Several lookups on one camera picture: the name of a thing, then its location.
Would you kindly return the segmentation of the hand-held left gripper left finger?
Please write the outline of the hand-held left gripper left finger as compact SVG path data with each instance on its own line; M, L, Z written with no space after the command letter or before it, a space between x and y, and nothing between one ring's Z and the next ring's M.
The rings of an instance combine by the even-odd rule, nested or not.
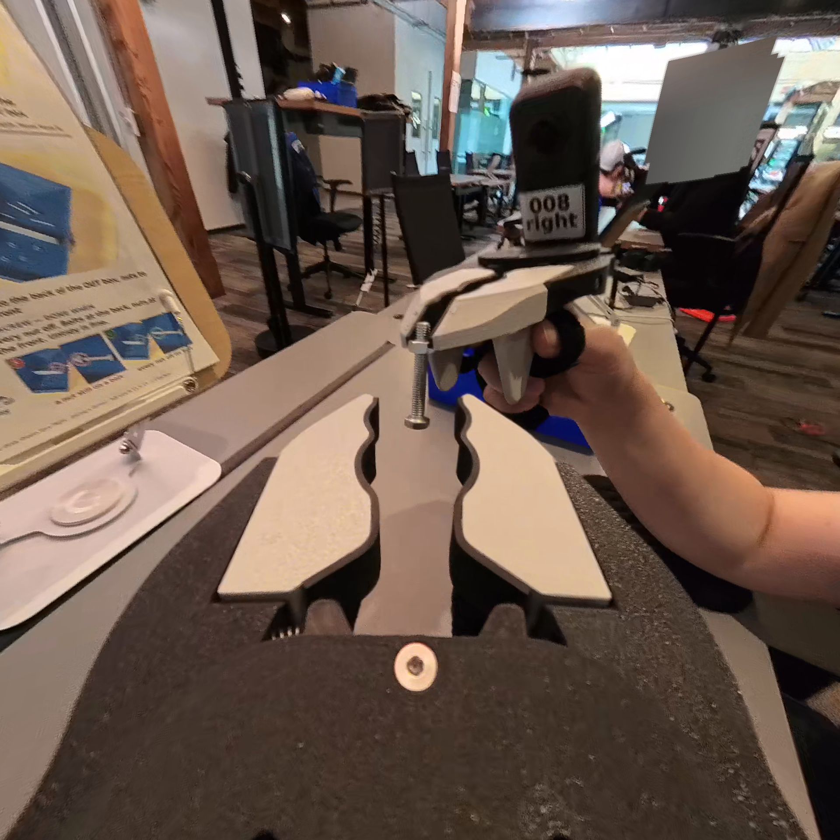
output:
M351 628L379 580L373 489L379 399L355 397L279 453L221 581L222 602L285 606L293 628L310 604L339 603Z

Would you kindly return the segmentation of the metal bolt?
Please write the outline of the metal bolt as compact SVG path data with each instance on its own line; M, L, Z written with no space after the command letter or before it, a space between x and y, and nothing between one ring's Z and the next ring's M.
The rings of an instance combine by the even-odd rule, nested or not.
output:
M428 353L426 355L411 353L413 355L411 405L404 424L416 431L426 429L429 425L429 418L426 415Z

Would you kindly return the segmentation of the blue plastic bin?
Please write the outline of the blue plastic bin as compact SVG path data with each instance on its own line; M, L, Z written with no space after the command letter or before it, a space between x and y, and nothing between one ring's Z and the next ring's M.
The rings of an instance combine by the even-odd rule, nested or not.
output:
M427 394L435 404L455 407L463 396L474 396L480 402L485 401L484 389L487 386L478 373L478 363L491 344L481 345L478 349L464 350L457 380L452 388L442 390L434 379L432 369L427 371ZM508 416L513 423L532 434L537 434L563 445L571 445L582 449L591 449L585 436L575 421L564 416L555 416L547 412L543 406L537 406L525 413Z

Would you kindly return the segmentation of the person's right forearm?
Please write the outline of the person's right forearm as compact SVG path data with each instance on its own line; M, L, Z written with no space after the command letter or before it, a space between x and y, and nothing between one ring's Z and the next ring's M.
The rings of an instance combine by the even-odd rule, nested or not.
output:
M839 606L839 495L771 488L701 447L647 385L576 420L635 517L666 548L766 595Z

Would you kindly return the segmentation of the wooden top desk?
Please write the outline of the wooden top desk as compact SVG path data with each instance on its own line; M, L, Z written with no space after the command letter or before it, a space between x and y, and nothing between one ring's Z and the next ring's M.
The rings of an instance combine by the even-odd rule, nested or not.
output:
M397 119L402 124L411 124L411 113L404 111L370 111L359 108L350 108L318 99L285 99L279 96L267 98L269 102L276 104L281 110L296 113L314 113L322 116L342 117L355 121L372 121L373 119Z

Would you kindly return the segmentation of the person's right hand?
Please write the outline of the person's right hand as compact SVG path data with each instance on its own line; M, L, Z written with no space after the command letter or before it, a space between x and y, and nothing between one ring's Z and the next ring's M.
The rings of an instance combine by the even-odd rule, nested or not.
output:
M502 392L493 352L479 363L478 374L486 383L486 403L499 412L516 416L540 407L574 421L590 445L600 432L618 428L650 391L617 331L591 324L584 327L583 351L573 366L544 379L528 378L517 402L508 402Z

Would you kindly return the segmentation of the black highback chair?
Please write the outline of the black highback chair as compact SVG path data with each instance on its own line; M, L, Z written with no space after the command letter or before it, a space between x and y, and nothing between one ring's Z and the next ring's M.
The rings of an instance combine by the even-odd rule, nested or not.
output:
M450 176L392 173L396 215L413 285L466 259Z

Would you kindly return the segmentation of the black swivel office chair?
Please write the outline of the black swivel office chair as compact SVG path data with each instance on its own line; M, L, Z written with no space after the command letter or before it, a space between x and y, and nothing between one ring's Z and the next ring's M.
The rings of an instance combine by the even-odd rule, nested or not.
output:
M301 278L308 279L315 274L323 273L327 284L324 298L326 300L331 300L333 298L333 273L337 272L347 279L364 278L364 275L360 272L335 262L329 255L329 245L332 245L336 252L340 252L342 250L340 242L341 237L359 230L363 225L363 218L353 213L339 211L335 207L340 188L350 185L351 181L343 178L324 179L318 173L317 175L322 208L320 215L315 216L302 224L298 222L295 199L293 195L297 236L299 239L312 246L321 246L323 253L323 259L303 270L301 272Z

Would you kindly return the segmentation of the black panel on stand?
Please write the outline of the black panel on stand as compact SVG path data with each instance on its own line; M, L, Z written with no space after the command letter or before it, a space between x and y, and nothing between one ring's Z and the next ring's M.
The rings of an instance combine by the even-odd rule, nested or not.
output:
M381 258L385 308L391 305L386 200L393 198L393 176L404 174L405 120L397 111L361 110L360 161L362 178L363 257L367 273Z

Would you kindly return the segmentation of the blue jacket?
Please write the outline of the blue jacket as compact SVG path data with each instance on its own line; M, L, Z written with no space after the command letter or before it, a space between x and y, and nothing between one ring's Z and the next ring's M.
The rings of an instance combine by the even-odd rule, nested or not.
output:
M286 142L296 213L302 224L321 213L319 177L298 136L286 132Z

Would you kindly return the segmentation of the instruction sheet on clipboard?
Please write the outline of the instruction sheet on clipboard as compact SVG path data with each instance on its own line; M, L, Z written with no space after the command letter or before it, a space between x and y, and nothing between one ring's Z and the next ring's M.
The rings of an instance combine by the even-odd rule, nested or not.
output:
M217 362L196 373L183 374L177 382L126 403L95 421L76 425L70 433L53 436L46 444L30 449L19 458L2 458L2 498L53 474L81 456L89 455L94 449L155 419L187 398L204 392L220 382L232 359L228 331L152 183L116 143L92 128L85 127L84 130L146 237L180 301L182 312L190 316L215 352Z

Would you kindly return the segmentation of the tan coat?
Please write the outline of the tan coat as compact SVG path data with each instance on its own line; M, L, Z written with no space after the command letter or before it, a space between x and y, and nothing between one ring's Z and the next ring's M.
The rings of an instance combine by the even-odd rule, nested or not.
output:
M765 339L782 311L812 277L834 224L839 201L839 162L809 164L770 228L757 279L730 340Z

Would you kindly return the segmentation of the printed instruction sheet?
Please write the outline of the printed instruction sheet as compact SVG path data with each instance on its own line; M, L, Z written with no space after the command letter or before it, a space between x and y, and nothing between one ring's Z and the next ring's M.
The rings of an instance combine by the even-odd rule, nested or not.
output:
M151 184L81 121L2 6L2 463L220 363Z

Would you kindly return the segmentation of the wooden post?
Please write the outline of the wooden post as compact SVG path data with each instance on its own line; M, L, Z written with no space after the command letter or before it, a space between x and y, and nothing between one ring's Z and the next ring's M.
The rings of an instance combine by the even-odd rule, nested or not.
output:
M445 4L444 85L439 134L441 151L452 152L454 149L455 119L461 84L460 62L469 4L470 1L447 1Z
M225 289L205 230L138 1L93 3L140 130L154 189L212 299Z

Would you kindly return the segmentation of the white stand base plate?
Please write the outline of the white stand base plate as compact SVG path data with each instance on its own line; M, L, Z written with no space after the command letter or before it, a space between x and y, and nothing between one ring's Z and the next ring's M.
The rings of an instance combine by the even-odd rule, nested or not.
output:
M35 619L222 474L215 458L147 424L75 458L60 446L2 458L2 633Z

